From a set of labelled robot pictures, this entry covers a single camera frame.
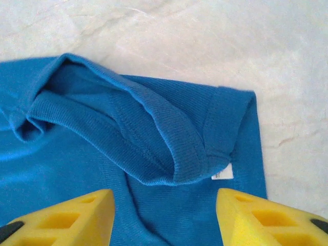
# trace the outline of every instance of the yellow triangular object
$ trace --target yellow triangular object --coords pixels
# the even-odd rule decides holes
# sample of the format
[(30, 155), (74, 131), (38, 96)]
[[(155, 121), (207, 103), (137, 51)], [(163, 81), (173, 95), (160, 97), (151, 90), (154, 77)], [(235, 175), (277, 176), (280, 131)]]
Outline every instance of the yellow triangular object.
[(108, 246), (114, 214), (112, 191), (99, 190), (15, 219), (24, 225), (1, 246)]
[(220, 189), (216, 213), (224, 246), (328, 245), (328, 220), (243, 192)]

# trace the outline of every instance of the black rubber tip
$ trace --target black rubber tip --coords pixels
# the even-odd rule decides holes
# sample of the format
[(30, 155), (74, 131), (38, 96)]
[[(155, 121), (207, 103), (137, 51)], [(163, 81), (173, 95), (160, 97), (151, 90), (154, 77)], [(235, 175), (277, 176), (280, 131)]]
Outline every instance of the black rubber tip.
[(322, 229), (324, 232), (328, 234), (328, 223), (322, 221), (320, 219), (311, 219), (312, 224), (314, 224), (317, 228)]
[(25, 223), (15, 221), (10, 224), (0, 227), (0, 243), (4, 242), (8, 237), (17, 232)]

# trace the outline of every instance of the clothing tag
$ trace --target clothing tag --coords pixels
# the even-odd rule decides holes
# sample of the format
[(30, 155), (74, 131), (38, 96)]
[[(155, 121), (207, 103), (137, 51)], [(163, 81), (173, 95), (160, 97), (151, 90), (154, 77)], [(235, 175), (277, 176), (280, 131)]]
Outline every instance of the clothing tag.
[(229, 163), (225, 169), (223, 169), (221, 172), (213, 175), (211, 177), (212, 180), (218, 180), (218, 179), (233, 179), (234, 174), (232, 172), (232, 164)]

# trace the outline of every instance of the blue knit garment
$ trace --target blue knit garment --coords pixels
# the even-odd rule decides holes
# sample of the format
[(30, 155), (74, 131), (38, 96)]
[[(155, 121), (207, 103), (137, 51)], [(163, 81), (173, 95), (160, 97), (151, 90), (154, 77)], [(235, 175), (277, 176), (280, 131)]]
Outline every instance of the blue knit garment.
[[(0, 226), (110, 188), (111, 245), (222, 245), (218, 189), (266, 197), (250, 91), (64, 54), (0, 63), (0, 112)], [(211, 179), (229, 163), (233, 179)]]

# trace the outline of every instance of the knit fabric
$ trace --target knit fabric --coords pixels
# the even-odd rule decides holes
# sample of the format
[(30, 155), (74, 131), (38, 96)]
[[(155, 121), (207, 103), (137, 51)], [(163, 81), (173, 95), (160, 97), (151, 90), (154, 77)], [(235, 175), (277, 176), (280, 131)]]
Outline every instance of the knit fabric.
[[(218, 189), (266, 198), (250, 91), (64, 54), (0, 63), (0, 112), (0, 226), (110, 188), (111, 245), (222, 245)], [(229, 163), (233, 179), (211, 179)]]

